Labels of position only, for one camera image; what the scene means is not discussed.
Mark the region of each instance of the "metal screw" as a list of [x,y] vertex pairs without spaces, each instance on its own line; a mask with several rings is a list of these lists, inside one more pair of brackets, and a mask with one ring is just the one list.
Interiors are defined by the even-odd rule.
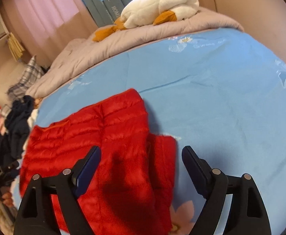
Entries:
[[33,180],[38,180],[38,179],[39,179],[39,177],[40,177],[40,175],[39,175],[39,174],[35,174],[35,175],[32,177],[32,179],[33,179]]
[[247,180],[250,180],[252,179],[251,175],[250,174],[244,174],[244,178],[247,179]]
[[213,169],[212,172],[216,175],[219,175],[221,173],[220,169]]
[[63,173],[63,175],[69,175],[71,173],[71,170],[70,169],[64,169],[62,173]]

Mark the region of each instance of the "white flower print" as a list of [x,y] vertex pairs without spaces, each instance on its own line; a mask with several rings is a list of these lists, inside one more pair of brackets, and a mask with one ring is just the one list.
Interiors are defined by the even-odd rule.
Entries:
[[69,86],[68,86],[68,89],[72,90],[74,89],[77,85],[81,84],[81,82],[75,80],[75,81],[72,81],[70,82]]
[[180,53],[186,48],[188,43],[193,43],[192,41],[191,37],[183,36],[177,41],[177,44],[169,46],[169,51]]
[[283,71],[286,71],[286,64],[282,62],[281,60],[276,59],[275,64],[280,67]]
[[178,40],[178,43],[188,43],[188,42],[191,42],[193,39],[191,37],[183,37],[181,38],[180,40]]
[[192,201],[183,203],[177,211],[170,206],[172,230],[170,235],[189,235],[195,223],[191,222],[194,216],[194,205]]
[[173,37],[169,37],[168,40],[174,41],[174,40],[176,40],[177,38],[178,38],[177,36],[173,36]]

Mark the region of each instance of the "red puffer jacket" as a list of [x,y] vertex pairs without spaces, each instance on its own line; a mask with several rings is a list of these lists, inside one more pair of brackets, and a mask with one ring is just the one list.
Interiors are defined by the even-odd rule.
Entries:
[[[48,128],[35,126],[21,168],[21,195],[34,174],[57,175],[93,145],[101,147],[102,160],[78,202],[95,234],[167,235],[176,142],[149,133],[144,102],[133,89]],[[59,227],[67,231],[56,195],[52,200]]]

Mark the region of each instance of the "pile of clothes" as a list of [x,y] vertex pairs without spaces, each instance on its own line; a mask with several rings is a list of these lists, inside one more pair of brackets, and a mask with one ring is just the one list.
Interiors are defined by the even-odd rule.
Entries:
[[28,119],[34,109],[34,99],[24,96],[15,100],[6,119],[0,118],[0,166],[21,159],[23,145],[29,134]]
[[[167,235],[176,142],[149,132],[140,95],[130,89],[47,128],[34,126],[20,171],[20,193],[34,174],[58,175],[97,145],[102,159],[78,203],[96,235]],[[68,231],[56,195],[60,229]]]

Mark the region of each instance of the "pink curtain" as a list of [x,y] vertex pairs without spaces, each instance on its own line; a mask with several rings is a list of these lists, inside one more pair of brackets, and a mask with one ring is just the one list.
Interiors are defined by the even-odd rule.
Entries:
[[7,28],[45,67],[69,41],[97,29],[82,0],[3,0],[0,10]]

